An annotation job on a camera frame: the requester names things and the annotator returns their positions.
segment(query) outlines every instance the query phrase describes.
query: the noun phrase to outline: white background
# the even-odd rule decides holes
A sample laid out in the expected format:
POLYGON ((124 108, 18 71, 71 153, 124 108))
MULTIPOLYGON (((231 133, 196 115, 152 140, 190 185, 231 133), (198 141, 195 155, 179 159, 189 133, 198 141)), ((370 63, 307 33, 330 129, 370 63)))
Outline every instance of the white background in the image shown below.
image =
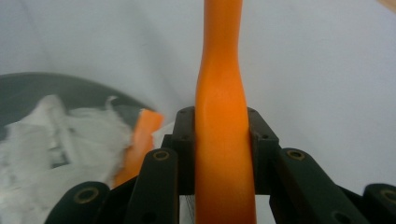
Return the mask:
MULTIPOLYGON (((194 104, 202 37, 202 0, 1 0, 0 74, 88 78, 171 121, 194 104)), ((357 193, 396 185, 396 14, 374 0, 247 0, 239 48, 248 105, 282 147, 357 193)), ((258 211, 269 218, 266 201, 258 211)))

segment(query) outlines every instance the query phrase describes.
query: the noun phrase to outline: white surface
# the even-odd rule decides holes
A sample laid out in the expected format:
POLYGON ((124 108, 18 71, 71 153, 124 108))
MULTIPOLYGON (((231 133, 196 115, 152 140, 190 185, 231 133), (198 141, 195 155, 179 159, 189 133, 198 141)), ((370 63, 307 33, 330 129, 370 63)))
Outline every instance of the white surface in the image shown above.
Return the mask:
MULTIPOLYGON (((0 30, 0 74, 89 78, 167 121, 193 105, 203 1, 3 0, 0 30)), ((375 0, 247 0, 248 104, 282 147, 309 152, 337 184, 396 185, 395 36, 396 14, 375 0)))
POLYGON ((46 96, 26 118, 8 126, 0 144, 0 223, 41 224, 75 185, 112 186, 131 131, 110 104, 66 115, 60 99, 46 96))

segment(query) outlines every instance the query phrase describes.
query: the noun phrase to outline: brass rivet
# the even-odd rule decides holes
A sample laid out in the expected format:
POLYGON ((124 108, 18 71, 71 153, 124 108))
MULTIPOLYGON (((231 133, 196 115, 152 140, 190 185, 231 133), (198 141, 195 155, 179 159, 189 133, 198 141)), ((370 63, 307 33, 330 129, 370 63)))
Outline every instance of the brass rivet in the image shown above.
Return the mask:
POLYGON ((76 203, 89 203, 99 195, 99 190, 94 187, 87 187, 79 190, 75 196, 74 201, 76 203))
POLYGON ((169 153, 167 151, 158 151, 154 153, 153 157, 157 161, 164 161, 169 158, 169 153))

